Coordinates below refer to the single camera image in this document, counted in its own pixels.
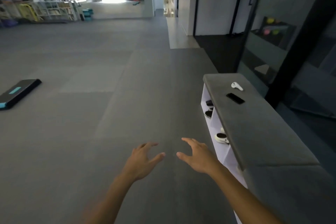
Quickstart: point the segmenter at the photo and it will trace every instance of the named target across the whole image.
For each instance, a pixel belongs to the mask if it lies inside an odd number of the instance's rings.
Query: gray padded bench
[[[210,97],[214,104],[207,121],[210,134],[217,118],[230,142],[222,157],[213,140],[218,159],[285,223],[336,223],[332,177],[250,82],[238,73],[206,74],[203,81],[202,101]],[[233,89],[233,82],[244,90]],[[228,93],[245,103],[236,104]],[[243,171],[241,179],[230,166],[232,159]]]

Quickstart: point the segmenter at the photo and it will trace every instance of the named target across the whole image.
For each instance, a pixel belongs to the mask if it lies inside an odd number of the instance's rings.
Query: smartphone
[[[229,99],[233,100],[234,102],[236,102],[237,104],[242,104],[242,103],[245,103],[244,100],[242,100],[240,97],[236,96],[235,94],[233,93],[229,93],[226,95]]]

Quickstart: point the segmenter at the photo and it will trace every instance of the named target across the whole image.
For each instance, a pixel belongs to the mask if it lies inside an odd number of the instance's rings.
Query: dark floor
[[[116,223],[236,223],[223,193],[176,157],[214,150],[200,105],[201,48],[170,49],[165,17],[0,30],[0,92],[42,84],[0,112],[0,223],[67,224],[100,200],[132,148],[166,158],[128,192]]]
[[[208,54],[219,73],[234,73],[243,35],[197,35],[197,43]]]

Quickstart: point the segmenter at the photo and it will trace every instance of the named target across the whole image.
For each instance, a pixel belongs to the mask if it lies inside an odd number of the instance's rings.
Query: white earbud
[[[233,82],[233,83],[231,84],[231,87],[232,87],[232,88],[237,88],[238,90],[243,91],[243,88],[242,88],[238,83],[236,83],[236,82]]]

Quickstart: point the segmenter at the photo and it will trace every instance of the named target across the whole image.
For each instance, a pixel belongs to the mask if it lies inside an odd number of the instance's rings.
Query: shoe rack
[[[207,87],[204,85],[202,100],[201,100],[201,106],[202,106],[203,113],[209,110],[209,107],[207,106],[206,101],[210,99],[211,97],[208,93]],[[229,144],[219,143],[215,139],[215,135],[217,133],[221,133],[221,128],[223,127],[223,125],[221,124],[221,121],[219,120],[218,114],[216,112],[216,107],[214,106],[213,108],[211,118],[208,118],[206,116],[204,116],[204,118],[207,122],[209,133],[212,139],[212,144],[215,148],[215,152],[216,152],[218,160],[234,175],[234,177],[245,188],[247,188],[242,171],[240,171],[240,169],[238,168],[238,162],[235,157],[235,154],[233,153],[231,146]]]

